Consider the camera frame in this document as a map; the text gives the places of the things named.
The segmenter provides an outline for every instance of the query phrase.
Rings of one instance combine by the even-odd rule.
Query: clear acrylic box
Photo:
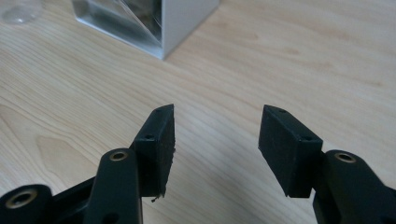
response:
[[[219,0],[72,0],[78,21],[164,59]]]

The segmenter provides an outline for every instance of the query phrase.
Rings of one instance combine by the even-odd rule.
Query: wooden table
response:
[[[396,188],[396,2],[223,0],[164,62],[44,1],[0,25],[0,194],[61,192],[175,104],[176,154],[145,223],[316,223],[258,150],[264,104],[365,159]]]

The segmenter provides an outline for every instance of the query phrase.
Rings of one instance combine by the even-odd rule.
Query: mounting hole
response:
[[[148,139],[148,140],[153,140],[154,139],[154,135],[152,135],[152,134],[147,134],[146,136],[145,136],[145,138],[146,139]]]
[[[109,213],[102,219],[103,224],[115,224],[119,221],[120,216],[117,213]]]
[[[356,159],[353,156],[346,154],[344,152],[335,153],[334,156],[335,156],[335,158],[337,158],[340,161],[344,161],[344,162],[348,162],[348,163],[356,162]]]
[[[302,138],[305,141],[311,141],[312,140],[312,137],[310,137],[310,136],[303,136]]]
[[[110,155],[110,159],[112,161],[122,161],[123,159],[128,157],[128,153],[124,151],[118,151],[114,152],[113,154]]]
[[[35,197],[37,197],[36,189],[25,189],[14,196],[6,202],[6,208],[15,209],[25,206],[26,204],[32,202]]]

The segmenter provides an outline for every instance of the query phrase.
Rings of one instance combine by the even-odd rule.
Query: light wood surface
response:
[[[44,1],[0,24],[0,194],[61,192],[128,147],[150,111],[175,104],[167,192],[145,223],[316,223],[284,197],[258,150],[264,104],[365,159],[396,188],[396,2],[223,0],[164,62]]]

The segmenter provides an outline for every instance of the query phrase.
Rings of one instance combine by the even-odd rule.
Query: black plastic bracket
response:
[[[52,196],[44,185],[0,198],[0,222],[18,224],[143,223],[141,197],[165,194],[175,152],[174,106],[155,109],[130,148],[107,152],[96,177]]]
[[[308,198],[314,189],[320,224],[396,224],[395,190],[358,156],[321,147],[322,140],[288,111],[264,106],[259,149],[286,196]]]

